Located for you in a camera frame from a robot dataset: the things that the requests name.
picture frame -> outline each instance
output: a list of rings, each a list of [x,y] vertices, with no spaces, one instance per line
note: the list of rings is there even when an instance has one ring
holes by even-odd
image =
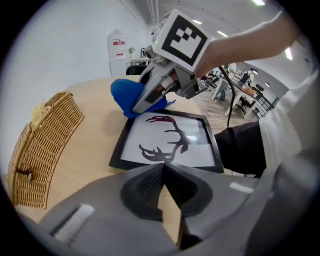
[[[198,123],[199,127],[201,126],[202,137],[206,137],[206,138],[202,139],[202,140],[206,141],[206,145],[205,145],[206,148],[202,152],[205,155],[212,157],[213,164],[211,164],[209,166],[207,164],[204,164],[204,166],[191,166],[191,167],[198,168],[198,169],[205,170],[205,171],[209,171],[209,172],[215,172],[215,173],[223,173],[224,172],[224,168],[223,168],[222,160],[220,157],[218,145],[217,145],[215,137],[212,133],[210,124],[209,124],[206,116],[199,115],[199,114],[185,113],[185,112],[180,112],[180,111],[167,110],[167,109],[144,113],[142,115],[147,115],[147,114],[149,114],[149,116],[150,115],[154,116],[153,118],[149,118],[145,121],[145,122],[148,121],[149,123],[156,122],[156,121],[163,121],[164,119],[170,119],[169,121],[173,122],[174,120],[172,121],[172,118],[170,118],[170,116],[171,117],[174,116],[176,118],[185,118],[185,119],[194,120],[193,122],[196,121]],[[137,119],[142,118],[141,117],[142,115],[140,115],[136,118],[129,118],[127,120],[127,122],[124,125],[124,128],[120,134],[120,137],[115,145],[114,151],[112,153],[112,156],[111,156],[111,159],[109,162],[110,167],[114,167],[114,168],[128,171],[128,170],[131,170],[134,168],[146,166],[148,164],[159,163],[157,161],[146,163],[150,159],[152,159],[151,161],[153,161],[154,158],[159,158],[159,157],[162,158],[163,162],[173,162],[174,163],[174,161],[175,161],[174,158],[176,156],[175,155],[176,152],[174,152],[174,154],[172,154],[172,153],[169,154],[165,151],[162,151],[158,147],[156,147],[157,149],[148,150],[148,149],[145,149],[144,147],[142,147],[141,145],[139,145],[139,148],[136,146],[135,150],[131,150],[131,153],[129,154],[129,158],[130,159],[134,158],[134,156],[132,156],[132,155],[135,155],[135,154],[137,154],[137,152],[139,152],[139,154],[142,153],[142,155],[144,155],[144,157],[147,158],[146,160],[143,160],[143,162],[139,162],[138,160],[136,161],[135,159],[128,160],[125,157],[123,157],[123,154],[128,151],[125,149],[125,147],[126,147],[126,143],[128,143],[128,137],[131,135],[133,125],[135,124]],[[183,131],[177,125],[175,125],[175,127],[177,130],[171,129],[171,130],[167,130],[164,132],[165,133],[166,132],[172,132],[172,133],[174,133],[174,132],[181,133],[182,132],[183,133]],[[182,153],[181,155],[183,155],[183,153],[185,151],[187,151],[188,148],[190,149],[190,147],[191,147],[189,139],[188,139],[188,142],[186,142],[186,140],[184,140],[184,142],[181,142],[181,141],[183,141],[183,138],[188,137],[188,138],[192,139],[193,137],[196,137],[196,136],[190,136],[190,135],[185,136],[185,134],[189,134],[189,133],[186,133],[186,132],[184,132],[184,134],[182,134],[182,133],[180,135],[180,140],[179,140],[180,144],[178,144],[178,142],[167,142],[168,144],[174,144],[174,146],[175,146],[174,150],[177,150],[176,148],[178,147],[177,151],[178,152],[180,151],[180,153]],[[177,162],[177,163],[182,164],[182,165],[186,165],[186,166],[190,166],[190,165],[186,164],[185,162]]]

deer silhouette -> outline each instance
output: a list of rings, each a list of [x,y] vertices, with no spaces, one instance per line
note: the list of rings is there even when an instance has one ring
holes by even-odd
[[[153,150],[148,150],[145,149],[139,145],[139,148],[141,149],[142,156],[145,159],[148,159],[150,161],[158,162],[158,161],[164,161],[164,162],[172,162],[175,159],[176,152],[180,146],[181,150],[180,153],[183,154],[188,150],[188,147],[190,144],[197,144],[197,145],[204,145],[208,144],[208,139],[206,132],[204,129],[200,129],[199,127],[199,121],[198,121],[198,131],[197,132],[185,132],[181,130],[178,125],[176,120],[174,120],[170,116],[162,116],[162,115],[156,115],[152,118],[149,118],[146,120],[146,122],[149,123],[154,123],[154,122],[169,122],[173,124],[174,129],[172,130],[165,130],[165,133],[168,132],[175,132],[180,135],[180,140],[176,142],[168,142],[168,144],[174,144],[174,148],[172,152],[162,152],[162,150],[159,147],[156,147],[157,151]]]

desk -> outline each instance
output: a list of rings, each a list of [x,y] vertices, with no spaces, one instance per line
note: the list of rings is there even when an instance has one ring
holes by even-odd
[[[49,189],[47,208],[44,210],[17,205],[17,211],[39,222],[55,205],[88,183],[122,172],[108,166],[127,121],[110,93],[110,84],[116,78],[138,81],[139,76],[102,78],[66,89],[72,92],[75,103],[85,117],[57,162]],[[201,114],[193,100],[179,97],[174,92],[166,96],[168,101],[176,100],[168,107],[169,110]],[[163,210],[164,229],[172,240],[177,241],[181,212],[166,188],[160,194],[158,207]]]
[[[146,64],[149,64],[150,59],[147,57],[144,58],[131,58],[130,59],[130,65],[131,63],[133,63],[133,65],[135,65],[137,62],[146,62]]]
[[[215,97],[217,95],[217,92],[219,90],[219,88],[221,87],[222,81],[225,81],[227,84],[229,84],[227,82],[227,80],[225,80],[224,78],[220,78],[219,82],[216,85],[216,88],[211,96],[211,100],[214,101]],[[234,81],[231,81],[233,84],[233,87],[235,89],[235,91],[237,91],[237,95],[234,97],[234,102],[232,105],[232,108],[234,108],[234,106],[237,104],[237,102],[240,100],[241,96],[246,96],[249,97],[250,99],[252,99],[254,101],[253,105],[251,106],[251,108],[245,113],[245,115],[243,116],[243,118],[246,118],[253,109],[255,109],[256,104],[257,104],[257,99],[254,98],[252,95],[250,95],[249,93],[247,93],[245,90],[242,89],[242,87],[240,85],[238,85],[237,83],[235,83]],[[227,109],[227,111],[224,113],[225,116],[227,116],[229,114],[230,111],[230,107]]]

